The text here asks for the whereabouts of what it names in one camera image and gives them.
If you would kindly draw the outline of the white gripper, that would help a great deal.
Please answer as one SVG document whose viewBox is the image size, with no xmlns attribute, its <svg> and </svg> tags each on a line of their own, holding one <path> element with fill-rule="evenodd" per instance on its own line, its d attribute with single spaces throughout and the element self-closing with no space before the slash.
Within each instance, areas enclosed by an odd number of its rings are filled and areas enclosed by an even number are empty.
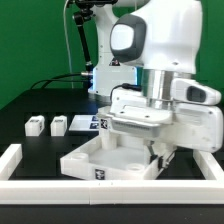
<svg viewBox="0 0 224 224">
<path fill-rule="evenodd" d="M 112 133 L 140 137 L 150 157 L 157 157 L 155 142 L 216 152 L 223 144 L 224 123 L 217 107 L 221 94 L 192 79 L 175 78 L 153 85 L 144 96 L 128 86 L 112 91 L 111 104 L 98 110 L 101 127 Z M 166 169 L 174 156 L 158 156 L 157 168 Z"/>
</svg>

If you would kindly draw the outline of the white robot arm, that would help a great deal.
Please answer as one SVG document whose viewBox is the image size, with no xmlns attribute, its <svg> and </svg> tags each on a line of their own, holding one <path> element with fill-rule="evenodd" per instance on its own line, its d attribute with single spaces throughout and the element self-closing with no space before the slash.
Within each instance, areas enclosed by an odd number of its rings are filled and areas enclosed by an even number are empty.
<svg viewBox="0 0 224 224">
<path fill-rule="evenodd" d="M 218 91 L 195 80 L 200 0 L 148 0 L 113 25 L 102 15 L 109 55 L 93 76 L 100 147 L 90 157 L 106 174 L 164 169 L 177 147 L 213 153 L 223 142 Z"/>
</svg>

